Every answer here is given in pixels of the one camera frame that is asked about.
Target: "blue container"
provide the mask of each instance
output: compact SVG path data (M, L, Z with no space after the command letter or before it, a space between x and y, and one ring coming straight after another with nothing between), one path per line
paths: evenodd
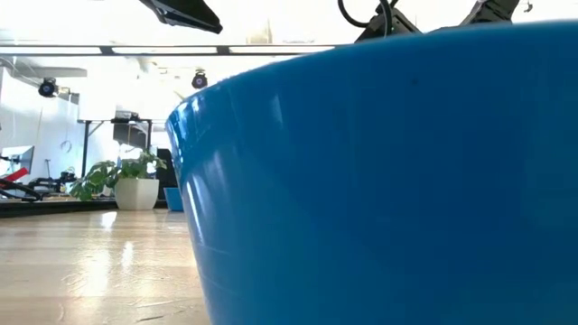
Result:
M167 122L214 325L578 324L577 23L392 38Z
M182 207L181 191L179 189L164 188L164 197L166 198L166 204L169 206L170 211L184 211L184 208Z

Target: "white pot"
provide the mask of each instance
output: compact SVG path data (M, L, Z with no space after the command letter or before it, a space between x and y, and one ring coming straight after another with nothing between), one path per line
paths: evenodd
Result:
M149 210L159 194L159 180L118 180L115 196L119 209Z

